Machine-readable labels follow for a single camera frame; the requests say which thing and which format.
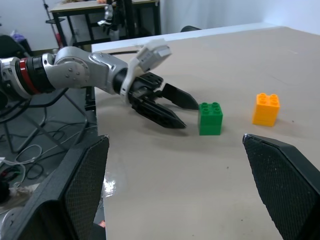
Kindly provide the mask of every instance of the green lego brick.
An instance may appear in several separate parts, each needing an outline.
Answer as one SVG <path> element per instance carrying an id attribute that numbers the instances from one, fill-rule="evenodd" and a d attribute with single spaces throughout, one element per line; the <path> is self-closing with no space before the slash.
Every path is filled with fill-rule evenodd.
<path id="1" fill-rule="evenodd" d="M 200 104 L 198 113 L 199 134 L 220 135 L 223 116 L 219 103 L 209 104 L 204 102 Z"/>

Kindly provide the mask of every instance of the lego brick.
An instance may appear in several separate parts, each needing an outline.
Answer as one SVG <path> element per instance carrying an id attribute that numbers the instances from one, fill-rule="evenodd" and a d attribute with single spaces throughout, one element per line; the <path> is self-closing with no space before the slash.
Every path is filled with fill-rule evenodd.
<path id="1" fill-rule="evenodd" d="M 260 93 L 256 96 L 252 123 L 255 125 L 274 126 L 280 109 L 279 98 L 276 94 Z"/>
<path id="2" fill-rule="evenodd" d="M 198 129 L 200 135 L 220 135 L 223 112 L 220 104 L 202 103 L 199 105 Z"/>

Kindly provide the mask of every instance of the mesh surface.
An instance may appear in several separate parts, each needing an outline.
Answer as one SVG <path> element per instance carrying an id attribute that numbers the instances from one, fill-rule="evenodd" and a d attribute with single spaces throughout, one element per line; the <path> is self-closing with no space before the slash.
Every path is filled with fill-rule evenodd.
<path id="1" fill-rule="evenodd" d="M 64 197 L 79 240 L 87 240 L 92 228 L 101 198 L 107 153 L 108 148 L 101 143 L 87 151 Z"/>
<path id="2" fill-rule="evenodd" d="M 316 192 L 275 147 L 244 141 L 262 202 L 284 240 L 300 239 L 302 228 L 319 200 Z"/>

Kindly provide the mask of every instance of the desk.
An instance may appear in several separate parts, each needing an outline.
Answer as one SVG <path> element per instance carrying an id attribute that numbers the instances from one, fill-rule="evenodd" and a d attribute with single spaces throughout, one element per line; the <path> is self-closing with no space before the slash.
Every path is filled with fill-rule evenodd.
<path id="1" fill-rule="evenodd" d="M 97 90 L 98 133 L 110 136 L 107 239 L 281 240 L 242 137 L 292 144 L 320 169 L 319 43 L 320 36 L 286 27 L 169 42 L 173 55 L 153 72 L 199 103 L 219 102 L 220 136 L 199 136 L 196 111 L 161 99 L 187 124 L 165 129 Z M 251 124 L 261 92 L 279 96 L 274 127 Z"/>
<path id="2" fill-rule="evenodd" d="M 63 46 L 68 46 L 66 37 L 64 35 L 63 29 L 61 27 L 60 22 L 58 21 L 58 17 L 67 17 L 68 24 L 70 27 L 70 31 L 72 34 L 73 46 L 81 46 L 81 45 L 88 45 L 88 44 L 97 44 L 103 42 L 109 42 L 109 38 L 102 38 L 102 39 L 94 39 L 94 34 L 92 31 L 92 27 L 98 27 L 97 23 L 91 23 L 89 14 L 95 13 L 104 13 L 105 12 L 106 4 L 99 4 L 96 1 L 81 1 L 81 2 L 71 2 L 66 4 L 58 4 L 52 9 L 50 12 L 53 15 L 53 18 L 56 22 L 56 28 L 60 34 L 61 42 Z M 153 10 L 153 21 L 154 21 L 154 32 L 155 35 L 161 34 L 161 27 L 160 27 L 160 3 L 158 0 L 133 0 L 132 1 L 133 8 L 137 11 L 137 25 L 138 27 L 142 27 L 142 18 L 141 18 L 141 9 L 144 8 L 152 8 Z M 75 35 L 75 31 L 70 19 L 70 16 L 75 15 L 85 15 L 85 20 L 87 24 L 87 28 L 90 35 L 89 41 L 82 41 L 77 42 L 77 38 Z"/>

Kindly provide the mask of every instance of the yellow lego brick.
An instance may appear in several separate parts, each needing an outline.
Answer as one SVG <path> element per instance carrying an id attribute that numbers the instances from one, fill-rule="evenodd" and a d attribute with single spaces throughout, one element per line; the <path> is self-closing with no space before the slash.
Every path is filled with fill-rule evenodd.
<path id="1" fill-rule="evenodd" d="M 260 93 L 256 96 L 252 123 L 272 127 L 280 109 L 279 98 L 276 94 Z"/>

